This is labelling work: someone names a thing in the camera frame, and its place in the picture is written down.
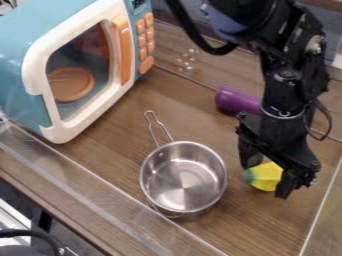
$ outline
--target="black wire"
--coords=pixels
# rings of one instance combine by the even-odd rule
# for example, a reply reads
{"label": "black wire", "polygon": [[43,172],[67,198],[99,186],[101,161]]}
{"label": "black wire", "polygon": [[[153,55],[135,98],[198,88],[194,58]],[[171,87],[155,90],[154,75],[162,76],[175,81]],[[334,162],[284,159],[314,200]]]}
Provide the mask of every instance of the black wire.
{"label": "black wire", "polygon": [[328,130],[326,130],[326,133],[325,133],[321,137],[316,136],[316,134],[314,134],[314,132],[313,132],[313,130],[312,130],[309,124],[308,124],[306,115],[304,115],[305,128],[306,128],[306,130],[308,130],[308,132],[309,132],[309,135],[310,135],[316,140],[324,141],[324,140],[328,138],[328,136],[329,136],[329,134],[330,134],[330,132],[332,132],[332,129],[333,129],[333,117],[332,117],[332,114],[330,114],[328,108],[325,107],[325,105],[322,104],[322,102],[321,102],[318,99],[317,99],[312,104],[314,104],[314,106],[317,107],[317,109],[318,109],[318,110],[324,113],[324,115],[326,116],[326,119],[328,119],[328,122],[329,122],[329,127],[328,127]]}
{"label": "black wire", "polygon": [[226,55],[227,53],[230,53],[237,47],[238,44],[234,44],[231,42],[227,42],[226,45],[214,48],[207,41],[205,40],[205,38],[202,37],[198,28],[190,18],[190,15],[181,3],[179,0],[166,0],[167,5],[178,19],[178,22],[185,30],[185,32],[187,33],[189,37],[191,38],[191,40],[194,41],[194,43],[198,45],[198,47],[207,53],[213,54],[213,55]]}
{"label": "black wire", "polygon": [[4,229],[0,230],[0,238],[12,238],[18,236],[34,236],[43,239],[52,247],[55,256],[60,256],[59,254],[59,246],[56,241],[43,232],[38,232],[34,230],[23,230],[23,229]]}

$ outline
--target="pot handle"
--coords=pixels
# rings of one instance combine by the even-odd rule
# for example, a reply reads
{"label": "pot handle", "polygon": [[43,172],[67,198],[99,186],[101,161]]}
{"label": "pot handle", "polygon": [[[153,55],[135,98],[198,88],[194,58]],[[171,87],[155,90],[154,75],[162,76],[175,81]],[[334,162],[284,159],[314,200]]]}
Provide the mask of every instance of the pot handle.
{"label": "pot handle", "polygon": [[163,130],[165,130],[165,133],[166,133],[166,135],[167,135],[167,137],[169,137],[169,139],[170,139],[171,142],[174,142],[174,139],[173,139],[173,137],[171,137],[171,134],[170,134],[169,130],[166,129],[165,124],[163,124],[163,123],[159,121],[159,119],[157,118],[155,112],[154,112],[153,110],[147,110],[147,111],[145,112],[145,118],[146,118],[146,120],[147,120],[147,122],[149,122],[149,129],[150,129],[150,133],[151,133],[153,139],[154,139],[154,141],[155,141],[155,145],[157,145],[157,147],[159,147],[161,144],[159,144],[159,142],[158,142],[158,140],[157,140],[157,137],[155,137],[155,134],[154,134],[153,122],[151,122],[151,120],[150,120],[150,118],[149,118],[149,114],[153,115],[153,117],[154,117],[154,119],[155,119],[155,122],[158,123],[159,126],[162,126],[162,128],[163,128]]}

